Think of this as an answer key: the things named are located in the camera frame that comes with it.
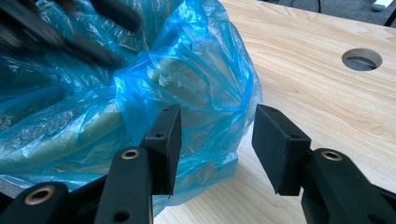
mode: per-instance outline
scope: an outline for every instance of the table surface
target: table surface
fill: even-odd
[[[222,0],[262,84],[263,102],[313,140],[347,154],[368,177],[396,192],[396,30],[254,0]],[[373,71],[342,62],[349,49],[382,57]],[[301,197],[274,190],[250,145],[239,148],[235,179],[217,184],[155,223],[305,223]]]

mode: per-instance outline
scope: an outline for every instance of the hole in table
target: hole in table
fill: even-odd
[[[350,49],[342,57],[346,67],[355,71],[371,71],[381,66],[382,58],[372,49]]]

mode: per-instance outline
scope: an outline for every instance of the screw hole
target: screw hole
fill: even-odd
[[[46,200],[50,199],[54,192],[55,192],[55,187],[44,186],[27,195],[25,198],[25,203],[28,205],[36,205],[43,203]]]
[[[297,134],[292,134],[290,137],[295,138],[295,139],[301,138],[300,135],[297,135]]]
[[[163,133],[156,133],[156,134],[155,134],[156,137],[163,137],[164,135],[165,135],[165,134],[163,134]]]
[[[129,213],[126,211],[120,211],[114,215],[114,221],[115,222],[123,222],[128,220],[129,218]]]
[[[139,151],[136,149],[128,149],[122,152],[121,156],[125,160],[131,160],[139,156]]]
[[[343,159],[343,157],[340,156],[338,153],[332,151],[323,151],[321,154],[324,158],[331,161],[340,161]]]
[[[369,214],[368,218],[370,219],[370,221],[372,223],[375,223],[375,224],[387,224],[387,222],[384,220],[384,218],[379,217],[375,214]]]

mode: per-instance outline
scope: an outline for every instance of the translucent plastic bag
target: translucent plastic bag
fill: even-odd
[[[136,34],[98,16],[88,1],[78,1],[75,15],[38,2],[46,22],[95,39],[126,59],[124,69],[51,50],[0,55],[2,179],[21,188],[43,181],[79,188],[108,172],[116,151],[137,146],[172,104],[182,106],[183,129],[175,195],[154,197],[154,214],[233,176],[262,93],[225,9],[217,0],[126,2],[143,19]]]

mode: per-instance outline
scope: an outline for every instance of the black mechanical part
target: black mechanical part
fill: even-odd
[[[93,8],[103,16],[131,32],[140,27],[141,18],[134,9],[119,0],[90,0]]]
[[[153,133],[161,136],[151,139]],[[174,190],[181,148],[180,105],[160,112],[140,146],[145,144],[149,149],[119,151],[108,175],[71,193],[64,184],[49,182],[26,189],[15,200],[0,194],[0,223],[152,223],[153,189],[166,195]],[[160,175],[166,177],[154,179]]]
[[[94,223],[152,223],[149,154],[131,147],[114,156]]]
[[[385,22],[384,26],[390,27],[396,19],[396,8],[393,10],[392,14],[390,14],[389,18]]]
[[[2,0],[0,11],[17,21],[30,35],[40,39],[52,48],[61,48],[64,38],[34,12],[15,0]]]
[[[73,11],[73,0],[55,0],[66,11]],[[117,0],[91,0],[98,13],[109,17],[131,32],[140,26],[140,16],[129,6]],[[37,6],[32,0],[0,1],[0,50],[11,53],[37,51],[38,47],[63,49],[86,63],[117,68],[124,60],[109,49],[75,34],[65,39],[54,28],[36,15]]]
[[[152,159],[152,194],[173,195],[181,148],[180,105],[170,105],[163,109],[142,144]]]
[[[298,168],[309,158],[311,139],[279,110],[257,105],[252,145],[275,193],[299,195]]]
[[[87,63],[98,63],[102,66],[117,67],[123,59],[109,49],[86,38],[83,35],[75,34],[73,38],[65,40],[66,51],[78,56]]]
[[[396,223],[391,206],[347,155],[319,148],[310,167],[330,214],[328,223]]]
[[[58,182],[46,182],[24,190],[0,214],[0,222],[60,223],[66,215],[70,197],[67,186]]]
[[[252,145],[276,190],[286,182],[284,174],[293,180],[293,189],[304,188],[302,206],[308,224],[396,223],[396,194],[372,185],[341,152],[312,151],[310,140],[293,149],[288,136],[299,130],[278,110],[257,106]]]

